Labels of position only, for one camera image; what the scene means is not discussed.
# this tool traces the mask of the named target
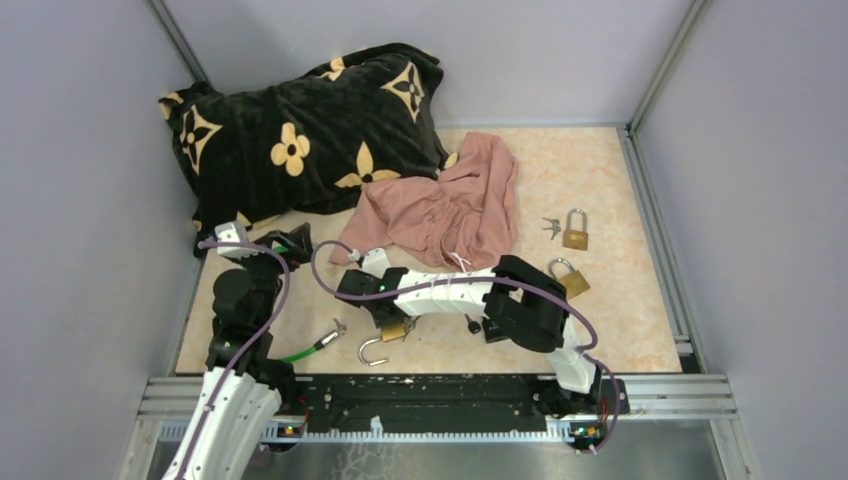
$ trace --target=gray wall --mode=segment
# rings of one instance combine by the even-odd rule
[[[763,474],[845,478],[848,3],[716,2],[638,139]]]
[[[689,0],[178,0],[167,2],[215,87],[300,76],[361,47],[442,59],[436,122],[630,119]]]
[[[191,287],[156,106],[190,79],[141,0],[0,17],[0,478],[114,478]]]

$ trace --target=marble-patterned surface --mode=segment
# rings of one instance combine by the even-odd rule
[[[503,137],[520,162],[518,215],[520,236],[513,253],[539,268],[557,256],[568,258],[592,288],[572,299],[598,331],[594,354],[617,372],[680,371],[656,272],[631,189],[627,168],[613,128],[511,128],[486,129]],[[466,130],[440,131],[449,151],[458,150]],[[562,247],[562,234],[551,240],[542,231],[541,217],[559,218],[565,226],[568,210],[580,207],[589,214],[589,250]],[[289,213],[251,232],[288,230],[302,222],[313,226],[313,238],[337,238],[351,211],[320,216]],[[322,252],[321,259],[329,256]],[[424,271],[397,248],[389,249],[393,265]],[[212,335],[212,284],[228,261],[210,253],[186,327],[177,372],[204,370]],[[341,279],[344,268],[321,261],[320,271],[329,283]],[[293,274],[291,295],[271,332],[271,355],[299,352],[332,327],[338,318],[348,333],[321,352],[295,363],[298,373],[541,373],[551,372],[542,355],[512,342],[486,345],[482,333],[471,335],[460,315],[422,317],[404,341],[376,344],[367,354],[388,357],[378,367],[357,360],[359,345],[378,333],[365,310],[332,299],[311,277],[308,268]],[[586,332],[581,329],[583,338]]]

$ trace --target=pillow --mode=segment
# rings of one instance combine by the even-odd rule
[[[198,198],[197,239],[233,220],[250,227],[292,209],[352,208],[365,183],[436,178],[448,158],[430,114],[438,63],[389,44],[264,90],[225,95],[198,82],[161,98]]]

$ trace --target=pink shirt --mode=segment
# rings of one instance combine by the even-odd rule
[[[471,262],[469,270],[494,266],[518,238],[517,176],[518,162],[503,139],[469,133],[459,161],[438,180],[408,177],[363,185],[339,240],[362,254],[396,244],[433,267],[460,270],[452,252]],[[339,247],[330,261],[351,263]]]

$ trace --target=yellow flower print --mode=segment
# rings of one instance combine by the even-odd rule
[[[382,88],[403,100],[403,104],[412,115],[413,123],[418,119],[421,102],[424,100],[424,89],[421,88],[421,78],[418,76],[418,69],[415,68],[414,63],[409,62],[397,78],[383,85]]]
[[[445,160],[445,168],[442,170],[447,170],[450,167],[456,165],[456,161],[459,160],[459,153],[453,152],[450,154],[447,160]]]
[[[344,72],[344,69],[345,66],[342,57],[336,58],[330,62],[330,71],[322,73],[321,78],[329,78],[330,81],[335,82],[339,78],[339,75]]]
[[[203,147],[206,142],[218,133],[223,125],[212,123],[200,115],[197,105],[183,114],[183,129],[180,132],[180,146],[183,153],[188,156],[194,173],[200,175],[200,158],[203,155]]]
[[[309,139],[306,135],[297,135],[294,124],[283,124],[281,143],[271,149],[271,161],[276,166],[286,166],[286,172],[292,177],[303,173],[303,157],[309,155]]]
[[[359,171],[358,173],[348,173],[336,182],[336,186],[339,188],[358,187],[363,183],[400,177],[399,173],[391,170],[377,170],[375,172],[374,158],[365,142],[362,142],[362,145],[359,146],[359,153],[356,155],[356,169]]]
[[[168,101],[172,101],[177,105],[182,105],[183,97],[180,96],[177,92],[171,92],[164,97],[159,99],[159,110],[162,110],[162,115],[165,117],[165,120],[171,118],[171,105],[168,105]]]

